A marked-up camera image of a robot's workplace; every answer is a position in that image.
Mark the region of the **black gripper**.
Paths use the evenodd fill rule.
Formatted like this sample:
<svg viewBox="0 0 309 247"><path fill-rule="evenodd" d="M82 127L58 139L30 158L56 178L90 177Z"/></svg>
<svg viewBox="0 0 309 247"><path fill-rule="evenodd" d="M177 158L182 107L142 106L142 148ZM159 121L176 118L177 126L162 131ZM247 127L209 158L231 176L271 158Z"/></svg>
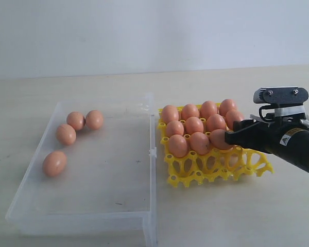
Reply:
<svg viewBox="0 0 309 247"><path fill-rule="evenodd" d="M297 167L309 167L309 128L296 123L282 126L260 121L237 122L237 131L226 132L225 142L273 154Z"/></svg>

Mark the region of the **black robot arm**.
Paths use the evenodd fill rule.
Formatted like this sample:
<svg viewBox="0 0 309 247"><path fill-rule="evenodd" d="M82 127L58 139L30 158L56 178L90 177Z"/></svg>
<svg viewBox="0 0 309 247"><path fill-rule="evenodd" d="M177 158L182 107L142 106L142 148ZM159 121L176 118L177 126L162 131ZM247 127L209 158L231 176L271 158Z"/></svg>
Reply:
<svg viewBox="0 0 309 247"><path fill-rule="evenodd" d="M234 131L225 133L225 142L273 154L309 173L309 128L300 123L235 122Z"/></svg>

